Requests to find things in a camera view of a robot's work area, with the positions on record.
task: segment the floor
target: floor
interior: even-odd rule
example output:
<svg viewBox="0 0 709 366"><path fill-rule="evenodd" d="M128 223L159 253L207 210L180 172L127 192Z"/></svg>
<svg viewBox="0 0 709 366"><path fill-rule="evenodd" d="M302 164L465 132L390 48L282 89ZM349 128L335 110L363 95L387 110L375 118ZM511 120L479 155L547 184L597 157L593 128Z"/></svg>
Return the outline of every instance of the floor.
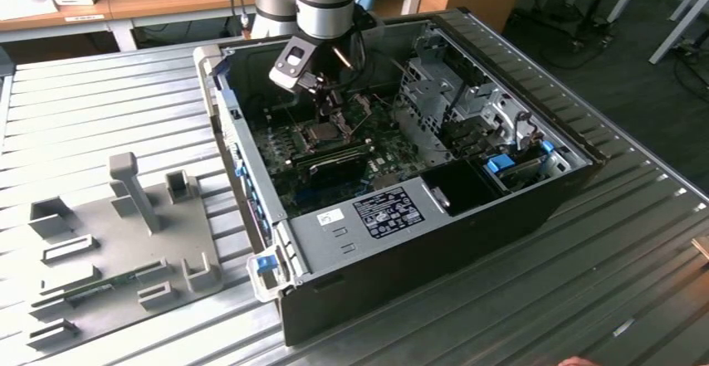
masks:
<svg viewBox="0 0 709 366"><path fill-rule="evenodd" d="M606 17L616 0L604 0ZM589 0L580 7L588 8ZM513 18L505 36L560 78L572 90L634 136L642 144L709 192L709 102L698 99L674 77L673 55L657 66L648 62L654 49L673 29L666 17L677 7L674 0L633 0L613 29L616 36L601 55L584 67L565 70L593 56L594 49L574 56L569 39L558 31L526 18ZM708 24L697 21L688 31L696 36ZM678 73L697 92L706 91L684 65Z"/></svg>

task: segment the black plastic part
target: black plastic part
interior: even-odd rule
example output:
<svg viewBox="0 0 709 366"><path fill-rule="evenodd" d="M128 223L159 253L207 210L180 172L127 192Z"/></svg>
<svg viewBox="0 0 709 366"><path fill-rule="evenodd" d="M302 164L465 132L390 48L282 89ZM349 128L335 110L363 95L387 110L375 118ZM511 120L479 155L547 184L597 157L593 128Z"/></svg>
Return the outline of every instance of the black plastic part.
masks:
<svg viewBox="0 0 709 366"><path fill-rule="evenodd" d="M12 62L8 52L0 46L0 77L12 76L15 74L16 64Z"/></svg>
<svg viewBox="0 0 709 366"><path fill-rule="evenodd" d="M453 217L505 195L485 170L467 160L431 168L421 177L429 188L438 188L446 195L449 203L442 207Z"/></svg>
<svg viewBox="0 0 709 366"><path fill-rule="evenodd" d="M275 68L288 77L299 77L315 54L318 45L319 43L311 39L294 35L278 56Z"/></svg>

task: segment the blue latch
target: blue latch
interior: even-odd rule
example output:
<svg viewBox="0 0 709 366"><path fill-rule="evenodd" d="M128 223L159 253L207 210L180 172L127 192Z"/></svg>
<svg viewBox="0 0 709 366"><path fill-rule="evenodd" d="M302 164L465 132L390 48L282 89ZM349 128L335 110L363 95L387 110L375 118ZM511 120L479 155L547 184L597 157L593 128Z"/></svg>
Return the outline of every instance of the blue latch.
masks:
<svg viewBox="0 0 709 366"><path fill-rule="evenodd" d="M546 152L546 154L554 151L554 144L549 140L542 141L542 150Z"/></svg>
<svg viewBox="0 0 709 366"><path fill-rule="evenodd" d="M490 171L493 171L493 173L498 173L499 171L513 166L514 160L510 159L510 156L507 154L499 154L497 156L493 156L490 160L487 160L487 168L490 169Z"/></svg>
<svg viewBox="0 0 709 366"><path fill-rule="evenodd" d="M256 273L262 275L267 271L272 271L278 268L276 256L260 256L256 259L258 269Z"/></svg>

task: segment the power supply label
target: power supply label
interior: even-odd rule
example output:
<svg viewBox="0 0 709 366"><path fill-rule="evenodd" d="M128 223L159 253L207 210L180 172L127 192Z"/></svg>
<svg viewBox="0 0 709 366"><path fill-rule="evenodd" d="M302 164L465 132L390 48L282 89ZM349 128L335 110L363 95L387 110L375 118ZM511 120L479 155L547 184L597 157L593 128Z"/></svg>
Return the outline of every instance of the power supply label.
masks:
<svg viewBox="0 0 709 366"><path fill-rule="evenodd" d="M375 239L382 239L425 221L403 188L395 188L355 202L354 209L365 222L369 234Z"/></svg>

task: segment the aluminum profile table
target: aluminum profile table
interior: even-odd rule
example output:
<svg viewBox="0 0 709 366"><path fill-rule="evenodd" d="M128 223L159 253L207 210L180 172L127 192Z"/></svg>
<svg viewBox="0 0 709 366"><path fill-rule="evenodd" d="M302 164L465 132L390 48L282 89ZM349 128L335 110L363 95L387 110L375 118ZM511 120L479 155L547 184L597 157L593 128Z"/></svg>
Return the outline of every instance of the aluminum profile table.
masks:
<svg viewBox="0 0 709 366"><path fill-rule="evenodd" d="M461 12L443 16L612 157L541 230L287 348L275 306L256 301L244 273L251 250L200 109L195 45L20 66L1 103L5 364L33 357L16 295L32 243L12 227L23 223L19 204L35 196L25 189L63 193L71 202L107 196L102 182L84 177L94 155L127 144L146 165L140 179L171 168L199 176L227 287L41 364L487 366L557 364L574 354L614 366L706 361L709 270L690 244L709 228L706 197L491 30Z"/></svg>

